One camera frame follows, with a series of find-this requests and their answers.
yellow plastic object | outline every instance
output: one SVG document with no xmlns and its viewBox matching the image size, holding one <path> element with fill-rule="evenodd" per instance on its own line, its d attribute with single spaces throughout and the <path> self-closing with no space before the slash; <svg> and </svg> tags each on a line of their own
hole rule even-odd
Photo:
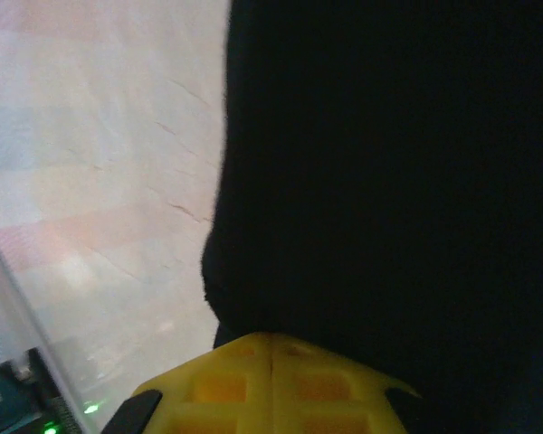
<svg viewBox="0 0 543 434">
<path fill-rule="evenodd" d="M 284 335 L 253 334 L 143 383 L 145 434 L 406 434 L 385 391 L 405 383 Z"/>
</svg>

white surface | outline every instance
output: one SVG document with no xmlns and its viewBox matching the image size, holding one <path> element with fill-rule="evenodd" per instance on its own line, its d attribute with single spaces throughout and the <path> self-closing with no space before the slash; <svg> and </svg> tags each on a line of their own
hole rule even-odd
<svg viewBox="0 0 543 434">
<path fill-rule="evenodd" d="M 213 340 L 226 14 L 0 1 L 0 248 L 99 426 Z"/>
</svg>

black fabric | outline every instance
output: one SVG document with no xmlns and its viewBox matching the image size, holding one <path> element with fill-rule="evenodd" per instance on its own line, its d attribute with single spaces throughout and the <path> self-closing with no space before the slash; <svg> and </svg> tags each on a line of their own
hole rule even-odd
<svg viewBox="0 0 543 434">
<path fill-rule="evenodd" d="M 489 427 L 543 337 L 543 5 L 232 5 L 206 299 Z"/>
</svg>

green light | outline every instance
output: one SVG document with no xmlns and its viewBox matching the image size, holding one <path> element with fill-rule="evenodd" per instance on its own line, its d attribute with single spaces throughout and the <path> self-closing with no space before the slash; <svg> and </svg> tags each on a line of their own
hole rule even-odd
<svg viewBox="0 0 543 434">
<path fill-rule="evenodd" d="M 91 414 L 91 413 L 94 413 L 96 410 L 99 409 L 99 406 L 94 404 L 94 405 L 90 405 L 89 407 L 87 407 L 87 410 L 84 411 L 84 414 Z"/>
</svg>

dark clothing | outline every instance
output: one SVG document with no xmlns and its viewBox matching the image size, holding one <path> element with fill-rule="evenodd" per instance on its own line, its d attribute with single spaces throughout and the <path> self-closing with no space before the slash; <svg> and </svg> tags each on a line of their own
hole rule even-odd
<svg viewBox="0 0 543 434">
<path fill-rule="evenodd" d="M 368 4 L 233 2 L 206 298 L 496 427 L 543 342 L 543 7 Z"/>
</svg>

